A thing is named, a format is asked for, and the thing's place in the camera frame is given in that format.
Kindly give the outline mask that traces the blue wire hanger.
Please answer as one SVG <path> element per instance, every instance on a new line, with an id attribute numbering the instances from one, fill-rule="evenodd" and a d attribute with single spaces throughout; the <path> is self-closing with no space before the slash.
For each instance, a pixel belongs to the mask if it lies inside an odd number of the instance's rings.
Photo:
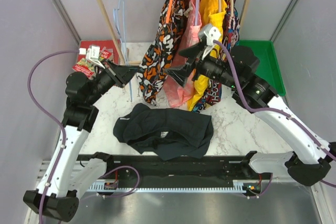
<path id="1" fill-rule="evenodd" d="M 124 60 L 126 66 L 135 69 L 135 65 L 129 63 L 129 51 L 127 48 L 126 39 L 126 25 L 125 25 L 125 1 L 119 0 L 118 7 L 113 9 L 113 20 L 120 39 L 120 47 L 122 52 L 122 60 Z"/>

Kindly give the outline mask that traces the dark navy shorts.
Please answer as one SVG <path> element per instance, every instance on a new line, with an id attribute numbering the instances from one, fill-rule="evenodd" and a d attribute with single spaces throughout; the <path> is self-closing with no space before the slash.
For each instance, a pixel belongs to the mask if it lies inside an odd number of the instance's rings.
<path id="1" fill-rule="evenodd" d="M 154 152 L 169 161 L 180 156 L 202 158 L 214 135 L 212 117 L 180 109 L 151 109 L 138 103 L 117 119 L 113 135 L 140 154 Z"/>

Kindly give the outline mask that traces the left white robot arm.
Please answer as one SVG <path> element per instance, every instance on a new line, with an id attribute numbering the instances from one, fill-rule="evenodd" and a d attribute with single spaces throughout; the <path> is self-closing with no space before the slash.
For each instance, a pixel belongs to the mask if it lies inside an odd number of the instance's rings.
<path id="1" fill-rule="evenodd" d="M 66 109 L 58 124 L 61 136 L 49 166 L 34 190 L 25 192 L 24 203 L 39 216 L 69 222 L 79 206 L 79 200 L 100 177 L 115 173 L 113 157 L 97 152 L 77 174 L 73 169 L 79 152 L 92 131 L 99 110 L 95 103 L 113 86 L 125 87 L 139 72 L 139 66 L 120 66 L 111 61 L 93 78 L 74 72 L 66 79 Z"/>

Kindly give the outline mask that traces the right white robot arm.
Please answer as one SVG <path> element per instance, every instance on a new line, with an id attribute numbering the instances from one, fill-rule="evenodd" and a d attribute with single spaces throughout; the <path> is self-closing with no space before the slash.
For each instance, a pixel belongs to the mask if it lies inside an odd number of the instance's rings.
<path id="1" fill-rule="evenodd" d="M 212 47 L 198 43 L 181 51 L 187 58 L 184 65 L 165 72 L 181 86 L 186 85 L 194 71 L 195 79 L 204 75 L 230 87 L 237 104 L 267 123 L 291 147 L 286 153 L 249 152 L 240 166 L 241 174 L 248 179 L 262 173 L 290 176 L 304 186 L 324 183 L 335 160 L 335 143 L 318 139 L 292 113 L 276 90 L 256 75 L 260 61 L 251 48 L 238 45 L 227 51 L 219 41 L 216 44 L 225 52 L 225 60 L 211 57 Z"/>

